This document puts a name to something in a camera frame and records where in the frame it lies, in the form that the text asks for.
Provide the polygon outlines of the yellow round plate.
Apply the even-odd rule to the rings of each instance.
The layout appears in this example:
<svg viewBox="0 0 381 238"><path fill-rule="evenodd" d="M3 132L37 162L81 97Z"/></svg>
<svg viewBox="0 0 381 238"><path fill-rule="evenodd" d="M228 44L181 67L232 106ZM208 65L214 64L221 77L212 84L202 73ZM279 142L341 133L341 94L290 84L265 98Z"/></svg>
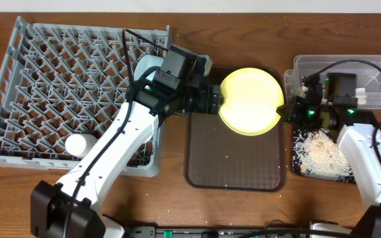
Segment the yellow round plate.
<svg viewBox="0 0 381 238"><path fill-rule="evenodd" d="M284 104L278 81L266 71L246 67L233 71L220 84L223 97L218 114L223 123L244 136L258 136L280 120L277 108Z"/></svg>

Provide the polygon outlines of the white paper napkin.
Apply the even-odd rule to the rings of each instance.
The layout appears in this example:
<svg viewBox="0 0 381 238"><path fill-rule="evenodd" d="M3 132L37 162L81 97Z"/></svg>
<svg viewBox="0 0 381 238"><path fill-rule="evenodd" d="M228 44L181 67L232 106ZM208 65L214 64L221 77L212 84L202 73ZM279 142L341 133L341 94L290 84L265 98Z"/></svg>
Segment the white paper napkin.
<svg viewBox="0 0 381 238"><path fill-rule="evenodd" d="M358 100L358 105L365 105L367 102L365 88L356 88L355 97Z"/></svg>

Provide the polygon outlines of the light blue small bowl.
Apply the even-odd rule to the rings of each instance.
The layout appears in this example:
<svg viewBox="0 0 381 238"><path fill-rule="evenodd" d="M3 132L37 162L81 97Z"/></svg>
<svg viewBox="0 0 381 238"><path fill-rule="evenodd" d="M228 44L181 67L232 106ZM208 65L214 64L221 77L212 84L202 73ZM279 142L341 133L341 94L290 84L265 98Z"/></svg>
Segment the light blue small bowl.
<svg viewBox="0 0 381 238"><path fill-rule="evenodd" d="M134 72L134 80L137 81L144 72L153 66L161 67L164 59L158 56L146 55L137 64Z"/></svg>

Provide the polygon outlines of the white cup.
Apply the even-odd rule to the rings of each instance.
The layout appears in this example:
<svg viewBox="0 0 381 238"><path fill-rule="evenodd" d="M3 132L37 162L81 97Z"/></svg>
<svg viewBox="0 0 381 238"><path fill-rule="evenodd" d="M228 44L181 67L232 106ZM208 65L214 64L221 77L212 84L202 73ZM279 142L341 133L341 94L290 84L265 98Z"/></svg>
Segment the white cup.
<svg viewBox="0 0 381 238"><path fill-rule="evenodd" d="M84 158L96 144L97 138L91 134L72 134L65 141L65 150L72 156Z"/></svg>

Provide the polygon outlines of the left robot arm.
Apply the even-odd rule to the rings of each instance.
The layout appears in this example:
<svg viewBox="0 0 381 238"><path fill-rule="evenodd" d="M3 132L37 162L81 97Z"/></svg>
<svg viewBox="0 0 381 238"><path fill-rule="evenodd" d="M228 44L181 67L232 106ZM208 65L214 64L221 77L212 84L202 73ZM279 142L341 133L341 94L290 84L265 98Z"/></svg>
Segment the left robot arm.
<svg viewBox="0 0 381 238"><path fill-rule="evenodd" d="M42 180L31 193L35 237L123 237L125 229L100 215L117 176L165 119L179 111L215 114L220 88L205 84L207 55L172 45L165 57L145 56L136 66L111 125L82 160L54 185Z"/></svg>

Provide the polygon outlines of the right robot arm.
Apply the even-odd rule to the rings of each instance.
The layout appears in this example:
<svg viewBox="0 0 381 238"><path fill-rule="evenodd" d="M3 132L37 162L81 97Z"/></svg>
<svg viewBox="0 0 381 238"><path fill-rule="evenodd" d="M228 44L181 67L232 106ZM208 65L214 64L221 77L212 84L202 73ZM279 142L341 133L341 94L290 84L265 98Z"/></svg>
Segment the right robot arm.
<svg viewBox="0 0 381 238"><path fill-rule="evenodd" d="M278 107L281 118L304 129L328 129L353 172L365 213L350 232L358 237L381 237L381 125L370 110L358 108L357 76L317 73L303 80L304 97L295 96Z"/></svg>

